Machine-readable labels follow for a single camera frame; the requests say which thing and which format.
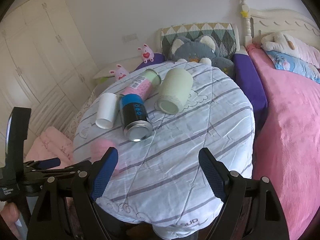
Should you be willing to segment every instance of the striped quilt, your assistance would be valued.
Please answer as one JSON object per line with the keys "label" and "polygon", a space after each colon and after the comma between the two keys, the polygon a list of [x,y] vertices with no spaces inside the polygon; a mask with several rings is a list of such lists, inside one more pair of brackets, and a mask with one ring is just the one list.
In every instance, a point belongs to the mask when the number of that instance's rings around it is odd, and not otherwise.
{"label": "striped quilt", "polygon": [[[98,205],[119,220],[150,223],[160,237],[173,239],[205,228],[222,207],[199,166],[199,150],[208,147],[229,170],[250,178],[255,124],[249,100],[220,69],[195,62],[151,67],[162,79],[174,67],[193,76],[184,110],[176,115],[159,111],[155,91],[145,101],[153,135],[131,142],[123,135],[119,116],[110,130],[95,125],[97,98],[77,128],[74,159],[90,160],[95,144],[112,141],[119,162]],[[143,71],[131,73],[105,92],[120,94]]]}

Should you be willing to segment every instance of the white wardrobe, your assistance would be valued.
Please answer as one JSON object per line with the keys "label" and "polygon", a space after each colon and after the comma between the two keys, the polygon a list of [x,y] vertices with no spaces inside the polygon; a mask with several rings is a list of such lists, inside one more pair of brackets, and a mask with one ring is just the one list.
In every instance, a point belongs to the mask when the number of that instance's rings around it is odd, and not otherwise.
{"label": "white wardrobe", "polygon": [[48,126],[64,132],[98,72],[65,0],[29,0],[0,23],[0,166],[14,106],[32,109],[25,154]]}

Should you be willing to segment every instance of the wooden headboard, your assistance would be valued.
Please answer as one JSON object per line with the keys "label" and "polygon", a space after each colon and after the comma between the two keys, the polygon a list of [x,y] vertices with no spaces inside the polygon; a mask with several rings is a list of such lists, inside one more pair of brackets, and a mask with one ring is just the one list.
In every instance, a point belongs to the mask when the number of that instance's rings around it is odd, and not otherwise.
{"label": "wooden headboard", "polygon": [[320,50],[319,28],[301,13],[288,9],[252,9],[246,0],[241,0],[241,7],[243,12],[248,12],[242,18],[245,46],[260,43],[261,38],[270,33],[284,31]]}

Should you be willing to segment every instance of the metal screw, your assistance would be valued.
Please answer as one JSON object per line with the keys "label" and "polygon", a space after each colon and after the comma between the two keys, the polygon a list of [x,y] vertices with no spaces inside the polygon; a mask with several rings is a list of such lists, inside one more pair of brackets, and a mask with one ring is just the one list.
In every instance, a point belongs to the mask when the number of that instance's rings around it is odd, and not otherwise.
{"label": "metal screw", "polygon": [[79,177],[80,178],[84,178],[84,177],[86,177],[88,175],[88,173],[86,172],[86,171],[81,171],[80,173],[79,173]]}
{"label": "metal screw", "polygon": [[239,176],[239,173],[237,171],[230,171],[230,175],[232,177],[238,177]]}
{"label": "metal screw", "polygon": [[54,177],[49,177],[49,178],[47,179],[47,182],[49,182],[49,183],[54,182]]}
{"label": "metal screw", "polygon": [[268,183],[270,181],[270,179],[268,177],[262,177],[262,181],[265,183]]}

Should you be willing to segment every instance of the blue can cap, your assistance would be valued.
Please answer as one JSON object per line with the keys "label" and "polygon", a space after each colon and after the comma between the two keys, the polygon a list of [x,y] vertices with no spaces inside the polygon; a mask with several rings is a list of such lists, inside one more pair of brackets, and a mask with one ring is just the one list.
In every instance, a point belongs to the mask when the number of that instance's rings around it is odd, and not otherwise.
{"label": "blue can cap", "polygon": [[127,104],[130,103],[140,103],[143,104],[142,98],[139,95],[136,94],[128,94],[123,96],[120,99],[120,107],[123,108],[124,106],[126,106]]}

